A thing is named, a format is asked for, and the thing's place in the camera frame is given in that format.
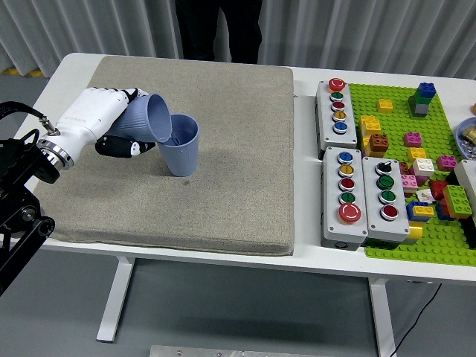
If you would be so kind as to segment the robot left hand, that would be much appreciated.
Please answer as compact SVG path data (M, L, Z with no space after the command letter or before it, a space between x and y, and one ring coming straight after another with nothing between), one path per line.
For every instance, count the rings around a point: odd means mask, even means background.
M83 148L95 145L103 156L131 158L151 150L154 140L139 141L124 134L109 134L128 105L147 95L140 89L87 88L66 109L52 133L43 135L38 147L58 169L67 170L79 160Z

